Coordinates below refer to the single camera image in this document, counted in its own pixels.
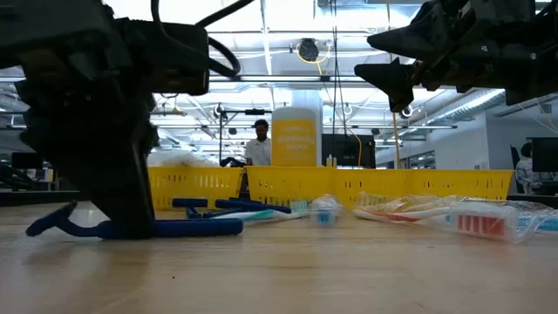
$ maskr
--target toothbrush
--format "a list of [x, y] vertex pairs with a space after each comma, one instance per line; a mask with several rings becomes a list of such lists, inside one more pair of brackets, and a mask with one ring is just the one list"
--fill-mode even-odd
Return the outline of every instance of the toothbrush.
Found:
[[435, 222], [434, 217], [446, 215], [449, 221], [445, 225], [461, 234], [482, 236], [497, 240], [514, 241], [517, 238], [519, 212], [504, 206], [497, 207], [483, 203], [456, 202], [451, 207], [428, 209], [419, 212], [384, 213], [364, 210], [353, 211], [360, 218], [379, 222]]
[[290, 214], [274, 209], [264, 209], [257, 212], [239, 212], [219, 215], [213, 217], [212, 219], [236, 218], [244, 222], [278, 222], [302, 218], [306, 216], [307, 209], [308, 203], [306, 201], [295, 201], [291, 206]]

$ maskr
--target plastic packaging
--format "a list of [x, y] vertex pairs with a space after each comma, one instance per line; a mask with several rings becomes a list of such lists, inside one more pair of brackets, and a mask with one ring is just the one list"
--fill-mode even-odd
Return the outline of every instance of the plastic packaging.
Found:
[[343, 205], [334, 195], [323, 195], [310, 204], [310, 220], [318, 226], [332, 226], [343, 210]]
[[149, 154], [149, 167], [218, 167], [211, 160], [197, 156], [186, 150], [161, 151]]
[[379, 222], [417, 223], [463, 235], [518, 243], [535, 232], [558, 235], [558, 211], [529, 201], [463, 196], [361, 194], [353, 211]]

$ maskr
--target white wall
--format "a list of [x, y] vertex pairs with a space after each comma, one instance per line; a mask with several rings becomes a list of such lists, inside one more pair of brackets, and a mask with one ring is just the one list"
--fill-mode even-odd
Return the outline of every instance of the white wall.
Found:
[[[400, 158], [434, 151], [437, 169], [475, 169], [489, 167], [488, 141], [485, 114], [474, 121], [456, 123], [457, 129], [434, 130], [425, 142], [404, 142]], [[395, 149], [379, 152], [376, 163], [396, 160]]]
[[532, 107], [505, 118], [488, 118], [490, 168], [513, 169], [510, 146], [516, 147], [519, 151], [527, 142], [527, 138], [557, 137], [558, 132], [551, 130], [553, 127], [551, 122], [554, 126], [558, 126], [558, 115], [542, 114], [539, 107]]

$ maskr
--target yellow label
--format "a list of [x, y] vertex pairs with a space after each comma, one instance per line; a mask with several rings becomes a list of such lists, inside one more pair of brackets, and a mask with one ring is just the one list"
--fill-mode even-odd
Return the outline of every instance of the yellow label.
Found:
[[273, 121], [271, 166], [316, 165], [316, 122], [311, 119]]

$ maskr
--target white shirt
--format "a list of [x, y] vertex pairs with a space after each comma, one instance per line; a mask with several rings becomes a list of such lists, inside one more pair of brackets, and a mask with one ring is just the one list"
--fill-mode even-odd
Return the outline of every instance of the white shirt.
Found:
[[541, 181], [555, 181], [558, 179], [558, 174], [533, 172], [533, 159], [527, 158], [520, 160], [517, 163], [517, 166], [515, 166], [515, 179], [523, 185], [525, 194], [532, 195], [533, 189], [531, 186], [533, 183]]
[[251, 140], [246, 144], [246, 159], [250, 158], [254, 166], [271, 166], [271, 140], [269, 138], [260, 142]]

